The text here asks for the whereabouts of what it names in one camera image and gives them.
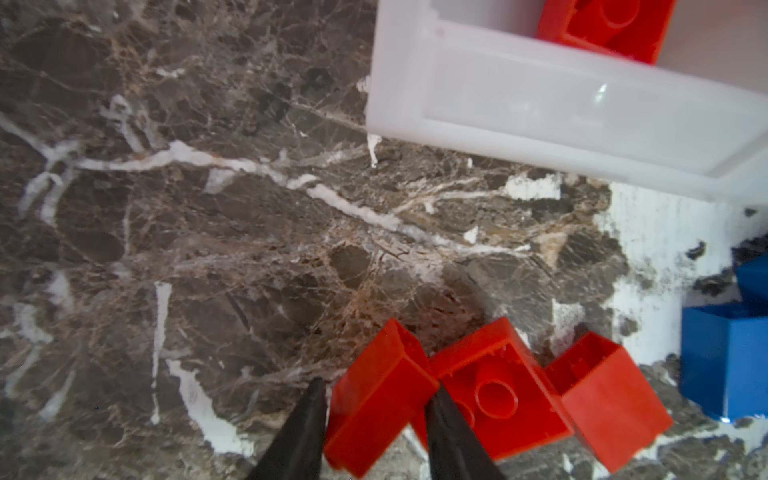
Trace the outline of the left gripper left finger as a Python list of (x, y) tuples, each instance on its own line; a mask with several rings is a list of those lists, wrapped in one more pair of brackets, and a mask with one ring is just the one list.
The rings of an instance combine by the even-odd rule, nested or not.
[(247, 480), (318, 480), (326, 433), (325, 382), (313, 378)]

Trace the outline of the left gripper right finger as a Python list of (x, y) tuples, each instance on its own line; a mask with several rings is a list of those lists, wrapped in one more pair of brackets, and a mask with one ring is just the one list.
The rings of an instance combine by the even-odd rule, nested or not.
[(431, 478), (505, 480), (443, 385), (425, 407)]

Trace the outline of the small red lego brick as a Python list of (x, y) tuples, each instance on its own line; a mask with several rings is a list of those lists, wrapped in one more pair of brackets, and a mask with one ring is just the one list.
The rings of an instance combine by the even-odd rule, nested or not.
[(390, 319), (332, 390), (329, 465), (363, 478), (438, 387), (419, 340)]

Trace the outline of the red lego brick square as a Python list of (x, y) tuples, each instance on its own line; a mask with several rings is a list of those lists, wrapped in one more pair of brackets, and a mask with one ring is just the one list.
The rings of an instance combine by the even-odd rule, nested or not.
[(611, 473), (673, 425), (627, 350), (599, 334), (581, 336), (545, 372), (580, 441)]

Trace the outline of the long red lego brick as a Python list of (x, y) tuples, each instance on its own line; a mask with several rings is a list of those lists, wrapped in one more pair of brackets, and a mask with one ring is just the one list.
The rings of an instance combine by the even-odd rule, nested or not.
[(654, 65), (675, 0), (548, 0), (536, 38)]

